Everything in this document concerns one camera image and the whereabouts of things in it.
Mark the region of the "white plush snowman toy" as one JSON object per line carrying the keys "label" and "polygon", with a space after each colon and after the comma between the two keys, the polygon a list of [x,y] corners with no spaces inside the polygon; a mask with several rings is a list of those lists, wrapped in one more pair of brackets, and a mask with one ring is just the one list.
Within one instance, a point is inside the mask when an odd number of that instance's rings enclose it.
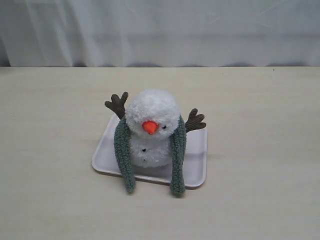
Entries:
{"label": "white plush snowman toy", "polygon": [[[126,105],[128,92],[122,95],[112,94],[105,101],[106,108],[113,111],[119,119],[126,118],[129,128],[144,139],[164,139],[178,125],[182,117],[180,107],[170,92],[163,89],[147,89],[139,93],[129,105]],[[206,127],[205,116],[193,108],[186,120],[186,134]]]}

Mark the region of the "white backdrop curtain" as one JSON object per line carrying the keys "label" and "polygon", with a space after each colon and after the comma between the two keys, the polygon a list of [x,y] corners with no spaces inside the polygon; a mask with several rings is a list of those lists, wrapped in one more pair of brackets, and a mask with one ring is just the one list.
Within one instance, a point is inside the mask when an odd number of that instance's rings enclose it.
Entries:
{"label": "white backdrop curtain", "polygon": [[3,67],[318,66],[317,0],[3,0]]}

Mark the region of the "white rectangular tray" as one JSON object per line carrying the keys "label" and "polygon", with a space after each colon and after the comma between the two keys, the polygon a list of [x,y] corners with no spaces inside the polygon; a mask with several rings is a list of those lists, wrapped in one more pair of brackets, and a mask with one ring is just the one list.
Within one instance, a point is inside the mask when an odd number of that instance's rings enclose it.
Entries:
{"label": "white rectangular tray", "polygon": [[[117,115],[111,116],[92,156],[91,166],[98,173],[121,177],[114,152],[114,132],[119,121]],[[184,184],[187,189],[196,189],[204,184],[207,177],[207,154],[207,128],[188,132],[183,162]],[[138,181],[168,186],[171,175],[170,165],[156,168],[134,167],[134,176]]]}

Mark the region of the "green fuzzy scarf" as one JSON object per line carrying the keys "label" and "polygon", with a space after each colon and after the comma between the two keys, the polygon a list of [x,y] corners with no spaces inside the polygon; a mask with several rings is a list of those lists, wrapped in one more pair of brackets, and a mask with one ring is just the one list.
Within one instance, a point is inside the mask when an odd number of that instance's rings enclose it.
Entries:
{"label": "green fuzzy scarf", "polygon": [[182,117],[178,119],[174,131],[164,139],[141,138],[129,128],[123,117],[115,128],[113,146],[127,193],[131,194],[136,187],[134,166],[158,168],[171,165],[170,192],[176,197],[184,195],[183,162],[186,144],[187,129]]}

